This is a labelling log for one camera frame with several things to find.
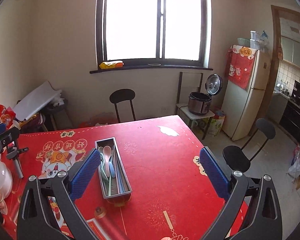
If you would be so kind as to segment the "green chopstick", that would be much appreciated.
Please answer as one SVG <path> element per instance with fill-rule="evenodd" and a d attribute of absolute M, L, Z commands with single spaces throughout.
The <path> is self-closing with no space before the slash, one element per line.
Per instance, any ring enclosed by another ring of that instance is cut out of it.
<path fill-rule="evenodd" d="M 111 179 L 112 179 L 112 177 L 109 176 L 109 179 L 108 179 L 108 197 L 111 196 Z"/>

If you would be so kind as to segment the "blue spoon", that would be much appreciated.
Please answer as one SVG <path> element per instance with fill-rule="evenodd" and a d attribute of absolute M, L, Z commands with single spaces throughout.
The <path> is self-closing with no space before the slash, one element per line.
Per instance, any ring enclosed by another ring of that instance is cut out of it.
<path fill-rule="evenodd" d="M 113 165 L 113 155 L 111 155 L 110 159 L 109 159 L 109 170 L 110 170 L 111 177 L 115 178 L 116 174 L 115 174 L 115 168 L 114 168 L 114 165 Z"/>

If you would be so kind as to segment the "blue chopstick long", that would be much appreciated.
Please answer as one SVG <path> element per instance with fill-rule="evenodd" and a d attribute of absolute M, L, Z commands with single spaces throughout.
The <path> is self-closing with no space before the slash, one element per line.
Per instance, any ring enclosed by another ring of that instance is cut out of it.
<path fill-rule="evenodd" d="M 119 187 L 118 191 L 119 193 L 124 193 L 125 192 L 125 187 L 123 185 L 123 180 L 121 177 L 121 172 L 120 172 L 120 163 L 118 162 L 118 158 L 117 158 L 117 153 L 114 150 L 114 166 L 115 166 L 115 172 L 116 172 L 116 178 L 117 178 L 117 185 Z"/>

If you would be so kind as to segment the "green spoon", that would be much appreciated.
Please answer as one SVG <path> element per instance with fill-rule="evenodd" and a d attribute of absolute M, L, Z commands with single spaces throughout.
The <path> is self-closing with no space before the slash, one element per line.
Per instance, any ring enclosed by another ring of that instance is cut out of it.
<path fill-rule="evenodd" d="M 105 172 L 105 159 L 104 159 L 104 154 L 103 154 L 103 147 L 99 147 L 98 148 L 99 152 L 100 152 L 100 157 L 101 157 L 101 163 L 100 163 L 100 171 L 101 171 L 101 177 L 104 181 L 109 181 L 108 176 L 106 175 Z"/>

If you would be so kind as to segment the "pink spoon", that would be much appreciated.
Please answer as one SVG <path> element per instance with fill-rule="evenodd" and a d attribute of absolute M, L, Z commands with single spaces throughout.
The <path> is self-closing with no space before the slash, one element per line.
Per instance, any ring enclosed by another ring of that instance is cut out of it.
<path fill-rule="evenodd" d="M 104 163 L 105 163 L 105 173 L 106 173 L 107 177 L 110 177 L 110 168 L 109 168 L 109 161 L 111 158 L 111 147 L 110 146 L 104 146 L 103 155 L 104 155 Z"/>

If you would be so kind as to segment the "red snack bags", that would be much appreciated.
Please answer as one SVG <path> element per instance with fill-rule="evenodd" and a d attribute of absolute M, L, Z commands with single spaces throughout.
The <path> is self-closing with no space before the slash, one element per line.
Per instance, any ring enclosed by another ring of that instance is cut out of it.
<path fill-rule="evenodd" d="M 6 108 L 0 104 L 0 124 L 5 124 L 6 128 L 10 128 L 13 125 L 15 119 L 15 113 L 11 107 Z"/>

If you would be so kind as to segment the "white kettle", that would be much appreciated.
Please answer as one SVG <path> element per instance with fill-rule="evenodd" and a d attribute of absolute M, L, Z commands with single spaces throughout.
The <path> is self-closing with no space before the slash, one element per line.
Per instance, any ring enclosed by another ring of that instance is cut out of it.
<path fill-rule="evenodd" d="M 4 202 L 12 191 L 13 179 L 8 167 L 0 162 L 0 204 Z"/>

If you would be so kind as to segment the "white rolled paper sheet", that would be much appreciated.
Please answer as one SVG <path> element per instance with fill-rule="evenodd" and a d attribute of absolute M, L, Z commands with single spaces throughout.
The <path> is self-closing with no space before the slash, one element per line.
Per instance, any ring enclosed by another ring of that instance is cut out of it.
<path fill-rule="evenodd" d="M 54 90 L 49 81 L 45 81 L 15 105 L 15 118 L 18 121 L 29 120 L 61 93 L 62 90 Z"/>

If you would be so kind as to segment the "steel utensil tray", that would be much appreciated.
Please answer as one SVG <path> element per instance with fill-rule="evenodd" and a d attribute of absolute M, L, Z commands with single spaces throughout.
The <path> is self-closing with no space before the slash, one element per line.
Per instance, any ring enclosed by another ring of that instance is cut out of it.
<path fill-rule="evenodd" d="M 123 206 L 130 200 L 132 188 L 116 139 L 112 137 L 95 141 L 95 147 L 101 156 L 98 175 L 103 198 L 116 206 Z"/>

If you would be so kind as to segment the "red printed table mat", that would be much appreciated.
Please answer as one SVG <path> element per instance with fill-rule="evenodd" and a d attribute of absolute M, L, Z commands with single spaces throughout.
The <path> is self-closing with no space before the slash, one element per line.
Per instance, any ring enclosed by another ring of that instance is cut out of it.
<path fill-rule="evenodd" d="M 54 176 L 96 146 L 118 149 L 132 189 L 105 199 L 98 174 L 75 204 L 99 239 L 200 239 L 224 200 L 199 165 L 202 143 L 178 116 L 22 134 L 25 178 Z"/>

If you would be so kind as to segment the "white refrigerator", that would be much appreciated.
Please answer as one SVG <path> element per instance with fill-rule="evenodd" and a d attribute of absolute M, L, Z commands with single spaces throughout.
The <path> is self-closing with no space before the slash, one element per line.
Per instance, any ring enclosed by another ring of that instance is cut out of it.
<path fill-rule="evenodd" d="M 221 110 L 225 113 L 223 132 L 233 141 L 246 137 L 256 119 L 269 80 L 271 60 L 257 50 L 247 88 L 228 80 Z"/>

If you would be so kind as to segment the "yellow bag on sill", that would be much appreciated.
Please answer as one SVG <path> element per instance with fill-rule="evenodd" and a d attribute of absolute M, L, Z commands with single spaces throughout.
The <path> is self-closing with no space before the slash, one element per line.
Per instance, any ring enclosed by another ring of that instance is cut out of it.
<path fill-rule="evenodd" d="M 100 65 L 100 69 L 114 69 L 114 68 L 122 68 L 124 66 L 123 61 L 103 61 Z"/>

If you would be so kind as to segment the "small white side table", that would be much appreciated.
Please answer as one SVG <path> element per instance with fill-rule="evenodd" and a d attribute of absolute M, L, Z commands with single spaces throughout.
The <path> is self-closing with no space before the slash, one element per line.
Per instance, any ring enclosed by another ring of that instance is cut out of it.
<path fill-rule="evenodd" d="M 175 106 L 175 113 L 179 114 L 179 112 L 182 112 L 188 119 L 189 119 L 189 128 L 192 127 L 192 123 L 194 121 L 198 121 L 198 120 L 203 120 L 203 119 L 207 119 L 207 124 L 205 126 L 204 129 L 202 129 L 203 131 L 203 136 L 202 136 L 202 140 L 204 140 L 207 136 L 208 130 L 210 128 L 211 125 L 211 121 L 213 119 L 213 117 L 215 116 L 215 114 L 209 110 L 207 114 L 205 115 L 197 115 L 197 114 L 193 114 L 190 112 L 188 105 L 182 104 L 182 103 L 178 103 Z"/>

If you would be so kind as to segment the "red cloth on refrigerator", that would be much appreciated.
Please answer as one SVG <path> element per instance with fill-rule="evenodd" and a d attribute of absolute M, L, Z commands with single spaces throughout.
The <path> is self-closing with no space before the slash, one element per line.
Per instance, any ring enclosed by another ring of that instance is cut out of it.
<path fill-rule="evenodd" d="M 232 45 L 230 47 L 225 71 L 229 81 L 242 89 L 247 88 L 256 52 L 256 49 L 245 46 Z"/>

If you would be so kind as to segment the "black framed window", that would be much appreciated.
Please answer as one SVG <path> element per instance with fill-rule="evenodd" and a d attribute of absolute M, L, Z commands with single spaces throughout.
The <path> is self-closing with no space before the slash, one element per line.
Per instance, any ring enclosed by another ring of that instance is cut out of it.
<path fill-rule="evenodd" d="M 211 0 L 96 0 L 96 72 L 207 69 Z M 100 69 L 103 61 L 122 68 Z"/>

